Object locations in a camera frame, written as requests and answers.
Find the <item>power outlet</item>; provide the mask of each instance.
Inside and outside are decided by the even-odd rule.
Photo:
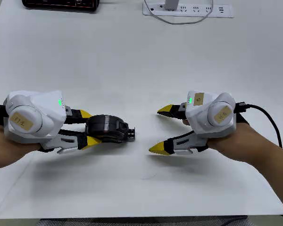
[[[151,12],[157,16],[205,16],[211,10],[211,5],[178,4],[177,10],[166,10],[163,3],[148,3]],[[143,14],[150,16],[145,4],[143,4]],[[231,5],[214,5],[209,17],[234,17]]]

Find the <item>white tabletop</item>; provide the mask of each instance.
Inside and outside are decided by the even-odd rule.
[[[34,152],[0,169],[0,218],[283,214],[271,187],[245,163],[214,150],[148,152],[191,130],[156,116],[191,89],[262,106],[283,138],[283,1],[216,1],[229,2],[234,19],[174,26],[143,16],[141,0],[102,0],[96,14],[4,0],[0,103],[12,90],[59,89],[74,109],[135,126],[136,141],[65,155]],[[276,143],[262,113],[244,116]]]

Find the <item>handwritten label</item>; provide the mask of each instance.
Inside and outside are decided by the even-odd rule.
[[[232,110],[228,106],[225,106],[214,116],[214,119],[220,124],[231,114],[231,112]]]
[[[203,105],[203,98],[204,98],[204,93],[195,93],[194,106]]]
[[[33,123],[25,118],[23,115],[19,114],[18,112],[14,113],[13,116],[10,117],[10,121],[14,122],[21,128],[25,129],[26,131],[29,131],[31,127],[33,126]]]

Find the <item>black device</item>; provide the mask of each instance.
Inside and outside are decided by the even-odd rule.
[[[129,129],[128,123],[112,115],[90,117],[86,123],[85,133],[103,143],[122,143],[135,139],[135,129]]]
[[[57,8],[82,11],[95,11],[100,0],[22,0],[28,8]]]

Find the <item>hand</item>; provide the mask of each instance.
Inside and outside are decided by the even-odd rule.
[[[0,168],[8,166],[29,152],[40,149],[39,144],[18,144],[6,139],[3,127],[0,126]]]
[[[246,123],[237,123],[236,131],[226,137],[209,139],[208,146],[230,159],[251,165],[268,156],[271,147],[277,147]]]

